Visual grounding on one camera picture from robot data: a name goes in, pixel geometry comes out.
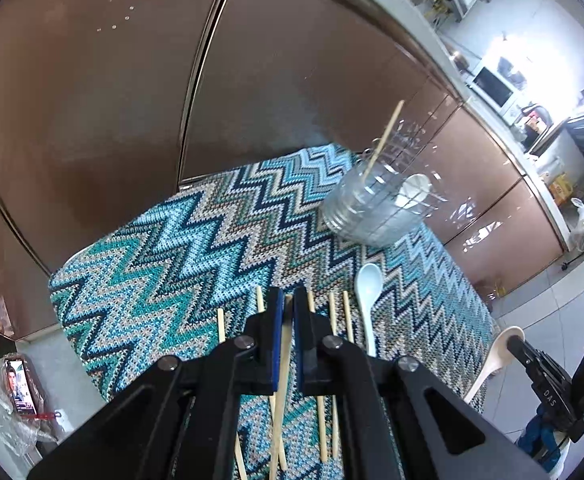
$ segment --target blue zigzag pattern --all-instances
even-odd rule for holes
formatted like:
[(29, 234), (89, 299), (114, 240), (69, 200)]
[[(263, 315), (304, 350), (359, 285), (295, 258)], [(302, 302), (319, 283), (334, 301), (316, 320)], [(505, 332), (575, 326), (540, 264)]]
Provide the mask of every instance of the blue zigzag pattern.
[[(161, 355), (209, 353), (217, 307), (228, 336), (240, 333), (256, 312), (256, 285), (304, 284), (324, 315), (329, 291), (350, 291), (362, 344), (353, 276), (368, 262), (386, 276), (373, 312), (380, 356), (413, 353), (457, 393), (467, 389), (492, 341), (485, 305), (425, 225), (386, 250), (331, 234), (319, 205), (352, 163), (352, 153), (328, 145), (214, 174), (58, 270), (52, 302), (102, 396), (110, 399)], [(345, 335), (342, 315), (337, 327)], [(294, 384), (294, 364), (291, 375)], [(265, 399), (244, 397), (239, 434), (252, 479), (267, 474), (269, 432)], [(286, 479), (342, 476), (339, 461), (319, 460), (315, 400), (289, 391), (283, 440)]]

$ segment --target cabinet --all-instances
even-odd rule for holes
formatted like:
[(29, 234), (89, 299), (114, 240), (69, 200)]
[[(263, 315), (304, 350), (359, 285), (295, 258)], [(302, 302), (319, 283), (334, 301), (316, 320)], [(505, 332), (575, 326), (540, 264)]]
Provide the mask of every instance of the cabinet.
[(419, 155), (442, 179), (448, 201), (425, 223), (450, 241), (514, 186), (521, 176), (483, 127), (459, 108)]
[(563, 254), (546, 214), (523, 180), (446, 249), (472, 285), (499, 286), (505, 292)]
[(213, 1), (0, 1), (0, 197), (50, 269), (175, 190)]
[(31, 259), (1, 215), (0, 301), (7, 308), (15, 338), (57, 322), (46, 274)]
[(227, 0), (181, 178), (327, 142), (363, 150), (400, 99), (403, 118), (427, 120), (446, 98), (390, 38), (332, 0)]

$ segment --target phone screen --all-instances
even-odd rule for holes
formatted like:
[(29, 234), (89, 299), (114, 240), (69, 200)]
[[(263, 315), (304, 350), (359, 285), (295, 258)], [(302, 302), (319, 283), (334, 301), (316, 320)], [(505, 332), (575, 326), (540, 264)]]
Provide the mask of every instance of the phone screen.
[(21, 359), (7, 361), (8, 389), (16, 411), (21, 415), (35, 415), (36, 407), (29, 384), (25, 377), (25, 367)]

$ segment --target ceramic spoon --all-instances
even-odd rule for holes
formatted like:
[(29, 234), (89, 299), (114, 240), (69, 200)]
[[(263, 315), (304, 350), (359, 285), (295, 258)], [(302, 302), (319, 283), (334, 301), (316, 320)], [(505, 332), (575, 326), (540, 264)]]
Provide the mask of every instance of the ceramic spoon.
[(525, 334), (523, 334), (523, 331), (518, 326), (509, 326), (497, 336), (490, 347), (490, 351), (488, 352), (488, 356), (485, 359), (485, 363), (483, 364), (483, 368), (481, 368), (479, 376), (474, 381), (470, 391), (467, 392), (464, 397), (464, 401), (468, 404), (472, 401), (476, 392), (479, 391), (479, 388), (492, 372), (500, 370), (514, 361), (514, 355), (508, 350), (508, 339), (510, 337), (518, 337), (523, 341), (526, 340)]
[(354, 281), (354, 292), (357, 295), (358, 307), (363, 318), (363, 330), (367, 354), (376, 357), (376, 344), (372, 331), (372, 307), (383, 290), (383, 273), (375, 264), (365, 264), (361, 267)]

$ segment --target metal screw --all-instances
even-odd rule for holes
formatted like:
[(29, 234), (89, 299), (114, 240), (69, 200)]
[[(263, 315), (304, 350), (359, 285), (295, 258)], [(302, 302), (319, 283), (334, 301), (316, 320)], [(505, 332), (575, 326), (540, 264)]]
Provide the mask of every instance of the metal screw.
[(323, 344), (327, 348), (336, 350), (337, 348), (341, 348), (341, 346), (343, 346), (343, 340), (337, 335), (326, 335), (323, 338)]
[(404, 355), (399, 359), (399, 368), (406, 372), (413, 372), (419, 367), (419, 362), (409, 355)]
[(241, 350), (247, 350), (249, 348), (252, 348), (252, 346), (254, 346), (254, 338), (252, 338), (251, 336), (242, 334), (234, 339), (234, 344), (238, 348), (240, 348)]
[(179, 358), (174, 355), (163, 355), (163, 357), (159, 359), (159, 368), (166, 372), (176, 370), (178, 366)]

